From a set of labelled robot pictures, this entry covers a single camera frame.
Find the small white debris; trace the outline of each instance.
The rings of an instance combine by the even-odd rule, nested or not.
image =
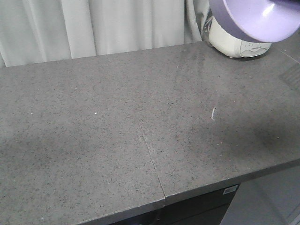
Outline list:
[[[211,119],[212,119],[212,120],[215,120],[215,119],[214,119],[215,109],[216,109],[216,108],[214,107],[213,110],[212,110],[212,113],[211,113]]]

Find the gray granite countertop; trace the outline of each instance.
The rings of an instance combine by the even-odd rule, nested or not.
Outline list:
[[[107,224],[298,165],[292,38],[253,59],[195,43],[1,69],[0,224]]]

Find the countertop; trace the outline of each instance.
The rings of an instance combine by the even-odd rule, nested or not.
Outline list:
[[[299,37],[0,69],[0,224],[108,224],[299,165]]]

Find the lavender lamp shade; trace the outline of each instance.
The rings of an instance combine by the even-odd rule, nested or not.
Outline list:
[[[278,42],[300,27],[300,0],[210,0],[217,22],[250,42]]]

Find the countertop seam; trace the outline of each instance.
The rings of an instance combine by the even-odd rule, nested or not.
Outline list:
[[[153,161],[153,157],[152,157],[152,155],[151,155],[151,153],[150,153],[150,151],[149,151],[149,145],[148,145],[148,143],[147,143],[147,141],[146,141],[145,133],[144,133],[144,131],[143,131],[143,129],[142,129],[142,126],[141,126],[141,123],[140,123],[140,121],[139,121],[138,123],[139,123],[139,127],[140,127],[140,130],[141,130],[141,133],[142,133],[143,139],[144,139],[144,141],[145,141],[145,144],[146,144],[146,146],[147,146],[147,150],[148,150],[148,152],[149,152],[149,155],[150,155],[150,158],[151,158],[151,162],[152,162],[152,164],[153,164],[153,167],[154,167],[155,174],[156,174],[156,176],[157,176],[157,179],[158,179],[159,185],[160,185],[160,187],[161,187],[161,189],[162,189],[162,191],[163,191],[163,194],[164,194],[164,199],[165,199],[165,198],[166,198],[166,196],[165,196],[165,192],[164,192],[163,186],[162,186],[162,184],[161,184],[160,178],[159,178],[159,176],[158,176],[158,172],[156,171],[156,167],[155,167],[155,164],[154,164],[154,161]]]

